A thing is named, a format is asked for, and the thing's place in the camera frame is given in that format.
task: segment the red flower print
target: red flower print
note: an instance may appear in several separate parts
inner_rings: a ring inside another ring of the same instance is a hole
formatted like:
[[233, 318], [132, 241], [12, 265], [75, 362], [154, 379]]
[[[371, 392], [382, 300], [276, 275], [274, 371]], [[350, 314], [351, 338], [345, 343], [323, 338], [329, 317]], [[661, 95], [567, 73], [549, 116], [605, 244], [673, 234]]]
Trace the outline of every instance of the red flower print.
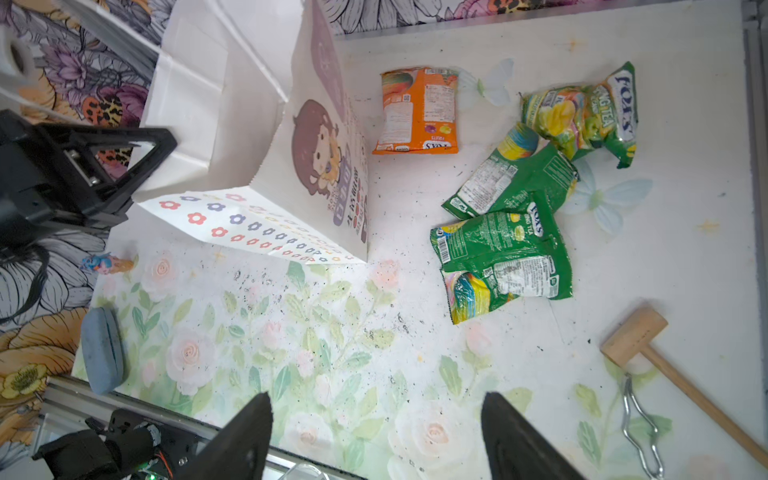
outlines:
[[196, 223], [197, 225], [202, 225], [207, 218], [203, 214], [189, 214], [187, 217], [190, 219], [190, 223]]

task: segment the orange candy bag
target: orange candy bag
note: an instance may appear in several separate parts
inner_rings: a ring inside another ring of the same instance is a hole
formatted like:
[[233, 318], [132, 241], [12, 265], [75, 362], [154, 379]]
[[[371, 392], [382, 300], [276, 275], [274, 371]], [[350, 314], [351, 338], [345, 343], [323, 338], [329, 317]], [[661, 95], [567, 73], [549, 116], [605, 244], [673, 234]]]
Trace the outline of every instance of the orange candy bag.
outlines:
[[384, 131], [373, 151], [389, 154], [457, 154], [458, 72], [414, 67], [382, 74]]

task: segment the cartoon girl's hair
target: cartoon girl's hair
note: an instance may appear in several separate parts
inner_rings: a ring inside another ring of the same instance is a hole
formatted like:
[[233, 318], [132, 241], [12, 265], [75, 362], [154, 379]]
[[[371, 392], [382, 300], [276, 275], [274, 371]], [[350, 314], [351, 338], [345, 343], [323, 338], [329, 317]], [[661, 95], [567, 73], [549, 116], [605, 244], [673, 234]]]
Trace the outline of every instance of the cartoon girl's hair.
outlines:
[[328, 111], [316, 101], [307, 100], [299, 110], [299, 114], [293, 118], [293, 123], [296, 127], [293, 130], [291, 154], [296, 175], [299, 176], [299, 181], [310, 192], [310, 195], [319, 193], [328, 197], [330, 192], [327, 188], [317, 187], [319, 176], [313, 166], [313, 155], [315, 154], [315, 147], [317, 147], [317, 135], [320, 133], [320, 127], [325, 125], [329, 134], [333, 131], [333, 124]]

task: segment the blue case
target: blue case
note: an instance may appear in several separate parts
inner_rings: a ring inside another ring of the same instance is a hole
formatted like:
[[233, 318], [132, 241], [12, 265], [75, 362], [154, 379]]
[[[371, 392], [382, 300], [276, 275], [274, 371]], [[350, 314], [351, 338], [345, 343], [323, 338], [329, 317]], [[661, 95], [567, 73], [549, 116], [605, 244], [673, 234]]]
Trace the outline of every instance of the blue case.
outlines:
[[92, 308], [85, 314], [80, 332], [91, 390], [105, 395], [123, 382], [123, 347], [118, 322], [110, 310]]

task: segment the wooden mallet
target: wooden mallet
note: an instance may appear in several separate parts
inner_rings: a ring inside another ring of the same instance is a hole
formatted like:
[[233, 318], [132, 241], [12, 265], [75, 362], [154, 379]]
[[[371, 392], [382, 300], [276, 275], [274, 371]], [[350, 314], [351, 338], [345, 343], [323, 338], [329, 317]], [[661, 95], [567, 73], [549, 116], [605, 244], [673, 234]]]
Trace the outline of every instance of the wooden mallet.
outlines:
[[763, 467], [768, 468], [768, 452], [766, 449], [752, 440], [733, 420], [728, 418], [728, 415], [718, 409], [693, 383], [686, 380], [677, 369], [650, 346], [650, 341], [661, 333], [661, 330], [666, 326], [667, 321], [656, 310], [650, 307], [640, 308], [629, 317], [629, 320], [619, 327], [619, 330], [603, 344], [600, 350], [603, 355], [622, 369], [638, 353], [645, 355], [645, 358], [650, 360], [660, 372], [677, 385], [677, 388], [688, 395], [688, 398], [693, 400], [704, 413], [723, 427], [723, 430], [732, 436], [739, 445], [744, 447], [755, 460], [760, 462]]

